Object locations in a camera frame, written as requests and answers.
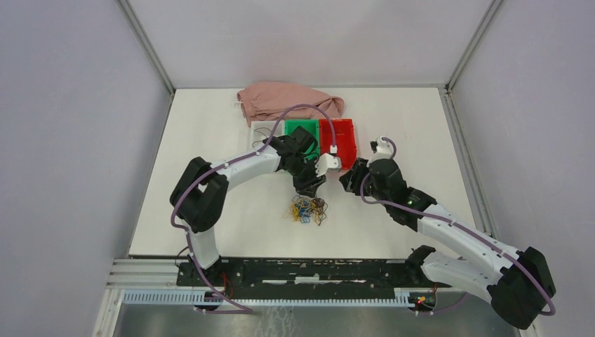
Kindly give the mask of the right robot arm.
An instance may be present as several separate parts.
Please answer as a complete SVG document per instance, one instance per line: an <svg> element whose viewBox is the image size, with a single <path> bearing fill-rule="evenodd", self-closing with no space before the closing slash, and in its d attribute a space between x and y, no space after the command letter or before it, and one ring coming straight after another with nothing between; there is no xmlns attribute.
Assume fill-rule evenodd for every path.
<svg viewBox="0 0 595 337"><path fill-rule="evenodd" d="M358 158L340 183L364 203L383 206L399 225L457 254L449 258L430 246L414 250L405 268L413 286L432 281L460 289L489 303L517 329L527 329L540 315L556 314L556 287L541 251L520 250L466 226L435 198L409 186L393 159Z"/></svg>

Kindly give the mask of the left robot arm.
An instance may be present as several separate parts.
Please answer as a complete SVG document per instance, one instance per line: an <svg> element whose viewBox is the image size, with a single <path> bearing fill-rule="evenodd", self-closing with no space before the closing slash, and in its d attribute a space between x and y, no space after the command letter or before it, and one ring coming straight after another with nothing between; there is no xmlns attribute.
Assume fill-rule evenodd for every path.
<svg viewBox="0 0 595 337"><path fill-rule="evenodd" d="M219 221L227 193L235 187L268 173L285 171L295 191L315 197L326 177L316 172L311 148L317 139L299 126L291 134L270 136L244 154L211 163L193 158L173 189L171 225L185 231L194 276L202 284L215 284L221 275L214 226Z"/></svg>

